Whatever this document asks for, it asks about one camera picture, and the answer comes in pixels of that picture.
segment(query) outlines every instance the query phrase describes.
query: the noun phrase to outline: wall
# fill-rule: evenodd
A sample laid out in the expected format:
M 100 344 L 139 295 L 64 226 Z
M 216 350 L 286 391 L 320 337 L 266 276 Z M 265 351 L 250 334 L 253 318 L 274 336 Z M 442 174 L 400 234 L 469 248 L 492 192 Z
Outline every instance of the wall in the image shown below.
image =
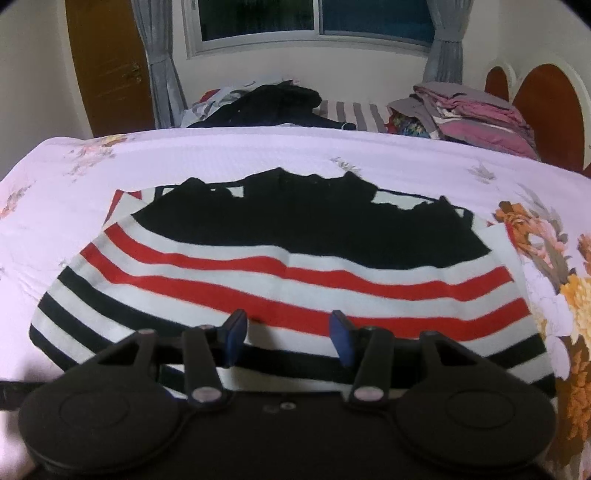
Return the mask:
M 0 15 L 0 179 L 50 137 L 83 135 L 64 69 L 56 0 Z
M 501 0 L 499 56 L 519 78 L 539 52 L 562 57 L 591 91 L 591 29 L 559 0 Z
M 483 87 L 482 72 L 498 53 L 499 0 L 475 0 L 464 40 L 465 83 Z M 188 60 L 181 0 L 173 0 L 174 61 L 187 103 L 209 90 L 265 74 L 292 76 L 323 98 L 386 104 L 421 81 L 426 54 L 362 47 L 266 44 Z

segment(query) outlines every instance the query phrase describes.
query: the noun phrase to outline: curtain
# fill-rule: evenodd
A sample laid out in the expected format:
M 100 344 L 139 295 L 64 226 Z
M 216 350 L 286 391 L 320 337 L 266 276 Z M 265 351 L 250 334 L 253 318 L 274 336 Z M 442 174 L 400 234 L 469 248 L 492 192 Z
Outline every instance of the curtain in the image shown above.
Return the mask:
M 131 0 L 148 68 L 156 128 L 178 127 L 185 107 L 172 59 L 171 0 Z
M 423 74 L 424 82 L 462 83 L 462 39 L 473 0 L 427 0 L 435 40 Z

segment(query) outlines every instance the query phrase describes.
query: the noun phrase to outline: brown headboard panel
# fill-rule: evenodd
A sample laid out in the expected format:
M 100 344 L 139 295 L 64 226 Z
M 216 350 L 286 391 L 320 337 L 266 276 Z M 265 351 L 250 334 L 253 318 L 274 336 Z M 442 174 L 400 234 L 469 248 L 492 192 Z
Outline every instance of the brown headboard panel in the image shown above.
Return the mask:
M 503 69 L 498 66 L 491 69 L 485 90 L 508 99 L 509 88 L 506 85 Z M 591 166 L 583 171 L 586 140 L 581 104 L 575 88 L 561 68 L 544 63 L 532 69 L 521 82 L 513 105 L 534 129 L 535 142 L 543 162 L 591 178 Z
M 509 83 L 501 67 L 494 67 L 486 76 L 485 92 L 509 101 Z

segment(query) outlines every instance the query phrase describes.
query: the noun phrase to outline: window frame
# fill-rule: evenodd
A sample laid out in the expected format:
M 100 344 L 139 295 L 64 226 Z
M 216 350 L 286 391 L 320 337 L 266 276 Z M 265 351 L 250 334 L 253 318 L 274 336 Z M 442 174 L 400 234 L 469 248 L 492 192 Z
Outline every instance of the window frame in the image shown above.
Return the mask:
M 431 45 L 410 38 L 391 37 L 363 32 L 322 31 L 322 0 L 312 0 L 314 8 L 314 30 L 290 30 L 281 32 L 253 33 L 236 37 L 217 38 L 203 41 L 199 19 L 199 0 L 183 0 L 183 22 L 187 58 L 220 50 L 252 48 L 264 44 L 311 43 L 320 46 L 357 46 L 376 50 L 406 50 L 427 54 Z

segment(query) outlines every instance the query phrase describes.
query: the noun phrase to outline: door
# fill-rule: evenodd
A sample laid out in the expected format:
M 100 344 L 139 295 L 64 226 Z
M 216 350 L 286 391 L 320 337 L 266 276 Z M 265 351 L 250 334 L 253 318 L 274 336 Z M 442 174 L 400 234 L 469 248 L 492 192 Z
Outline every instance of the door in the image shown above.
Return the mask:
M 80 93 L 95 137 L 154 129 L 144 45 L 129 0 L 66 0 Z

